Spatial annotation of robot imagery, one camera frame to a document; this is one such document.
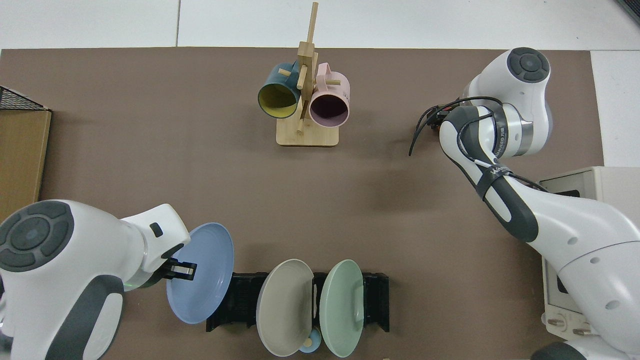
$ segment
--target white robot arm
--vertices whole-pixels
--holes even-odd
[[[195,264],[171,258],[189,241],[168,204],[122,220],[68,200],[18,210],[0,225],[1,330],[11,359],[100,358],[124,291],[193,279]]]
[[[538,152],[547,141],[550,70],[534,49],[500,55],[465,89],[469,106],[443,107],[450,112],[440,124],[440,145],[502,226],[557,270],[598,334],[554,344],[532,359],[639,360],[640,232],[610,205],[535,190],[499,163]]]

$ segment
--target plate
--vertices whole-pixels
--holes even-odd
[[[311,333],[314,273],[298,259],[276,266],[260,289],[256,326],[262,344],[273,355],[289,356]]]
[[[326,346],[338,357],[356,349],[364,327],[364,282],[353,260],[335,265],[320,294],[320,331]]]
[[[196,263],[192,281],[170,279],[166,294],[175,316],[186,323],[206,320],[220,306],[234,272],[234,244],[224,226],[210,222],[193,229],[191,241],[173,258]]]

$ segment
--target gray grip band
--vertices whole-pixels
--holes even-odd
[[[502,164],[496,164],[486,168],[476,185],[476,193],[480,196],[480,199],[484,199],[486,192],[489,191],[494,181],[510,172],[511,170]]]

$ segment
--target mug handle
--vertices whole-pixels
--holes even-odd
[[[318,74],[316,76],[316,87],[319,91],[329,91],[326,86],[326,77],[331,75],[331,69],[329,69],[329,63],[322,63],[318,65]]]

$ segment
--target wooden base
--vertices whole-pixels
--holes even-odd
[[[324,127],[316,124],[308,116],[302,120],[302,99],[296,112],[286,119],[277,119],[276,142],[281,146],[321,146],[331,147],[338,144],[337,127]]]

